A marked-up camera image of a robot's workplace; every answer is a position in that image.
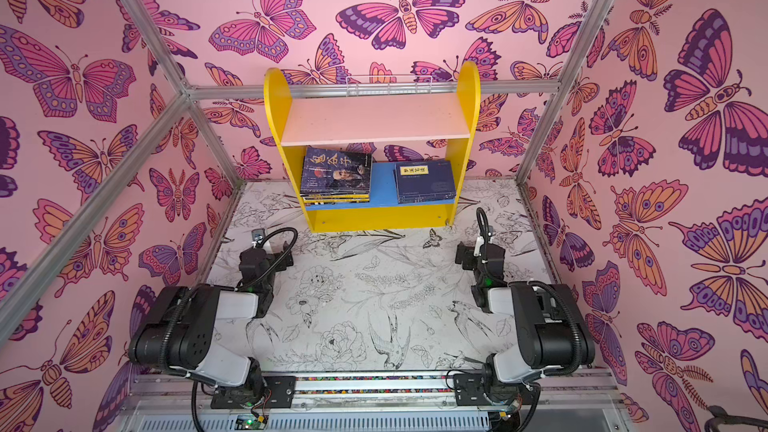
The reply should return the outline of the dark purple illustrated book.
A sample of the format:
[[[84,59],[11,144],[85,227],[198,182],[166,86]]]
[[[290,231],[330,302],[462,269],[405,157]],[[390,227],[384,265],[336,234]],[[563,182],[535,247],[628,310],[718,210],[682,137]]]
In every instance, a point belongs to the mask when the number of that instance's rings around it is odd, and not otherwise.
[[[300,193],[368,195],[373,157],[362,152],[308,146],[303,159]]]

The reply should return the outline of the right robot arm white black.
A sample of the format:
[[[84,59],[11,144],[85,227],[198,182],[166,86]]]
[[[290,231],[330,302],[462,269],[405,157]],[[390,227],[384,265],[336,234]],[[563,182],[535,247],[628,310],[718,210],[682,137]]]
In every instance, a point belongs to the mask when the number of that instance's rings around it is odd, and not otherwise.
[[[572,292],[561,284],[504,279],[506,250],[493,242],[487,214],[476,209],[478,237],[457,246],[456,263],[470,271],[475,305],[489,315],[513,320],[517,342],[490,354],[483,364],[481,390],[492,403],[512,403],[520,387],[531,390],[541,378],[568,376],[593,364],[594,338]]]

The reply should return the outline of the black book orange title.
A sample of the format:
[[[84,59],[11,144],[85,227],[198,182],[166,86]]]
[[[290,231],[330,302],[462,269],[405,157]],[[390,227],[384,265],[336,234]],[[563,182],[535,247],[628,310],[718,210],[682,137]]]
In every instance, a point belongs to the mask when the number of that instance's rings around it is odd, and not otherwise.
[[[320,203],[320,202],[368,202],[370,200],[370,194],[302,194],[301,198],[305,202]]]

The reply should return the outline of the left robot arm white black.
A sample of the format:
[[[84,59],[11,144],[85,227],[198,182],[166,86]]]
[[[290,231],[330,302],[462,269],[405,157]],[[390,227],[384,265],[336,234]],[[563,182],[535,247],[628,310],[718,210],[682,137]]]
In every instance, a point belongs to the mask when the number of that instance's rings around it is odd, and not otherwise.
[[[239,255],[241,279],[235,286],[165,287],[132,333],[129,361],[199,384],[259,392],[263,379],[258,361],[221,344],[215,327],[222,321],[267,315],[276,274],[294,264],[297,239],[296,228],[282,227],[256,240]]]

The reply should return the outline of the yellow book with cartoon boy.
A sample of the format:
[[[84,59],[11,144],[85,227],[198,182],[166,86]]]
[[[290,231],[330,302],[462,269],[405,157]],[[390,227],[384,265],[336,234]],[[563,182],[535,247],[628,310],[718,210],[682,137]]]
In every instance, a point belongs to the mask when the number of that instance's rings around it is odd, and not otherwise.
[[[319,199],[302,199],[306,205],[319,206],[319,205],[337,205],[337,204],[360,204],[369,203],[369,198],[364,197],[323,197]]]

